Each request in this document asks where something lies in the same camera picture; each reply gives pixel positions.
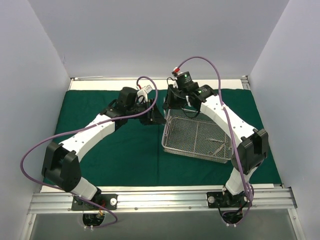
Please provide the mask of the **green surgical drape cloth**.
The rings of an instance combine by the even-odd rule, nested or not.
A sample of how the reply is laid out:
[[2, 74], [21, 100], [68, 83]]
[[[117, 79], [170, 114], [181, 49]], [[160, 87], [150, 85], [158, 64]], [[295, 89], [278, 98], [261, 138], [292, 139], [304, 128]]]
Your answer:
[[[87, 126], [118, 97], [117, 91], [70, 90], [63, 99], [56, 133]], [[167, 153], [161, 125], [142, 125], [131, 119], [108, 135], [82, 159], [81, 173], [96, 186], [224, 185], [231, 163], [218, 163]]]

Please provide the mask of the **metal mesh instrument tray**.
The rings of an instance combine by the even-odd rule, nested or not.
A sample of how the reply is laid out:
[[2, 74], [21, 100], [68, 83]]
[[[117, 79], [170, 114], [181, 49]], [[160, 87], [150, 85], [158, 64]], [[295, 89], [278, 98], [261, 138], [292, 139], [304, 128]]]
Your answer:
[[[181, 109], [169, 109], [166, 113], [161, 140], [165, 152], [222, 164], [231, 160], [234, 150], [230, 137], [208, 116], [200, 113], [196, 118], [189, 118]], [[208, 138], [225, 142], [212, 142]], [[224, 150], [210, 155], [221, 145]]]

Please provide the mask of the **silver surgical tweezers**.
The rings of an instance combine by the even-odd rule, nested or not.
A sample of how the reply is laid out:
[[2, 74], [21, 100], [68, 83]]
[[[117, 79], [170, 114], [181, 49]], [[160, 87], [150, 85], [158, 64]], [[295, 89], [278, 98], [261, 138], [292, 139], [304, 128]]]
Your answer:
[[225, 140], [218, 140], [218, 139], [214, 139], [214, 138], [207, 138], [207, 140], [210, 142], [225, 143]]

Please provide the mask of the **silver needle holder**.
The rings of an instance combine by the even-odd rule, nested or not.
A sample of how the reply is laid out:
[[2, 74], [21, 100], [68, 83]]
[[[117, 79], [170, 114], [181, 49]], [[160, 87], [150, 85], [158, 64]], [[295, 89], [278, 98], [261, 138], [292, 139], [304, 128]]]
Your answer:
[[162, 108], [163, 108], [163, 116], [164, 116], [164, 118], [167, 120], [166, 101], [167, 101], [167, 98], [164, 97], [164, 98], [163, 98], [163, 105], [162, 105]]

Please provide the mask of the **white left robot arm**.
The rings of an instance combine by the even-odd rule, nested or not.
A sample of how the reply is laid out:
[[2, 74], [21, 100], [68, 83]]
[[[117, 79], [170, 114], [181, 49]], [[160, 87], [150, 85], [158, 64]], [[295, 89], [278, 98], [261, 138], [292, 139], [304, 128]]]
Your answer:
[[61, 143], [51, 142], [45, 151], [42, 175], [67, 193], [83, 198], [90, 210], [100, 206], [101, 191], [82, 176], [82, 158], [106, 136], [117, 131], [129, 118], [138, 119], [143, 125], [166, 123], [156, 100], [149, 99], [150, 85], [141, 89], [123, 87], [114, 99], [88, 125], [88, 129], [76, 133]]

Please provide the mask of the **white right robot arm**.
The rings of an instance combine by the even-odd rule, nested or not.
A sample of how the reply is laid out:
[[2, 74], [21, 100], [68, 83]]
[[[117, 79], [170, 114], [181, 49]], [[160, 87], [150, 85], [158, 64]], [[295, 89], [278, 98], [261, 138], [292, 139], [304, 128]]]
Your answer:
[[192, 89], [168, 86], [163, 101], [166, 125], [161, 144], [171, 154], [225, 164], [232, 172], [224, 185], [223, 203], [234, 206], [240, 194], [254, 196], [250, 178], [268, 156], [269, 136], [241, 119], [209, 85]]

